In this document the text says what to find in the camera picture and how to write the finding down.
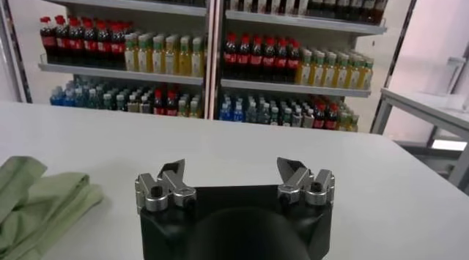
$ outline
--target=green cloth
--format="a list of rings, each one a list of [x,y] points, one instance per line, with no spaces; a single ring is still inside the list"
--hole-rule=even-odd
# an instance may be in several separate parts
[[[0,259],[39,260],[93,205],[103,199],[89,176],[63,173],[39,179],[29,197],[0,225]]]

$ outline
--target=shelf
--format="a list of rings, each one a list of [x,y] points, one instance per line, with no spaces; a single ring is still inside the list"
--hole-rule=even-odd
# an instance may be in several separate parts
[[[44,0],[57,4],[85,4],[97,7],[121,8],[148,12],[161,12],[178,15],[192,15],[204,17],[207,10],[204,7],[191,7],[179,4],[165,4],[157,1],[145,0]]]
[[[38,64],[42,71],[55,73],[69,73],[75,75],[90,75],[104,78],[124,78],[138,81],[154,81],[166,83],[179,83],[201,86],[203,78],[185,77],[181,75],[159,75],[151,73],[140,73],[123,70],[101,69],[93,67],[80,67],[64,64],[49,64],[46,62]]]
[[[221,86],[226,88],[238,89],[256,89],[261,91],[272,92],[293,92],[299,94],[322,94],[331,96],[346,97],[368,97],[371,94],[369,90],[363,89],[338,89],[315,86],[302,86],[285,83],[268,83],[257,81],[237,81],[232,79],[221,79]]]
[[[315,29],[355,32],[362,35],[383,34],[386,27],[351,23],[348,21],[331,20],[313,17],[289,17],[284,15],[269,15],[241,11],[226,11],[226,18],[237,21],[251,21],[258,23],[271,23],[287,26],[299,26]]]

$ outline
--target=white wall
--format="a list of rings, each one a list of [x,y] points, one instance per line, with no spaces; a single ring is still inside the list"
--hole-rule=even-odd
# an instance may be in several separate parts
[[[41,43],[39,19],[42,16],[65,15],[65,8],[40,0],[8,0],[20,45],[24,70],[28,79],[33,103],[49,104],[51,90],[72,79],[69,74],[41,72],[37,64],[45,53]]]

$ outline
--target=table surface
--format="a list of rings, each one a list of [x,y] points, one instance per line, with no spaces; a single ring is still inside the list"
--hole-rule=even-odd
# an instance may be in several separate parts
[[[133,181],[186,159],[190,186],[281,183],[278,156],[336,176],[326,259],[466,259],[469,198],[381,135],[0,103],[0,161],[82,171],[105,200],[44,259],[142,259]]]
[[[381,93],[386,97],[391,97],[469,130],[469,112],[458,109],[464,102],[463,96],[437,95],[423,92],[392,92],[386,88],[382,88]]]

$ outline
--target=metal table leg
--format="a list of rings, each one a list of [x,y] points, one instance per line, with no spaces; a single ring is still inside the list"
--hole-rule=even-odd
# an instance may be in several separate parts
[[[392,104],[390,104],[385,98],[381,101],[380,110],[378,111],[378,115],[376,116],[376,120],[372,127],[372,133],[378,135],[382,135],[384,133],[392,107]]]

